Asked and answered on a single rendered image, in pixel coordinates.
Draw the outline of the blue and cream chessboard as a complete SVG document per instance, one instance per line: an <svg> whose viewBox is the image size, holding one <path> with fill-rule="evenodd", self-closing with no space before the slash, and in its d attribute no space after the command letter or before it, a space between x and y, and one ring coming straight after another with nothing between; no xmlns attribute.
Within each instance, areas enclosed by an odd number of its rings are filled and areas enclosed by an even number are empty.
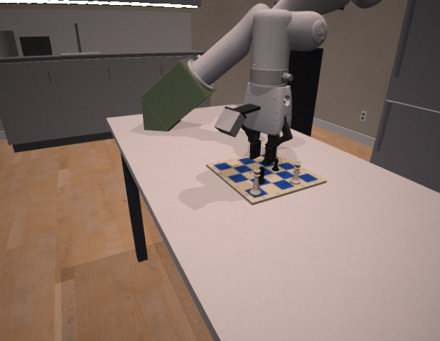
<svg viewBox="0 0 440 341"><path fill-rule="evenodd" d="M253 160L248 156L232 158L224 161L208 163L206 166L219 178L225 181L233 190L240 194L251 205L272 200L301 190L327 183L327 180L300 166L300 184L294 185L290 180L294 176L294 162L277 154L279 171L273 171L274 163L262 164L265 152ZM249 192L254 185L254 169L264 167L264 184L259 184L261 195L251 195Z"/></svg>

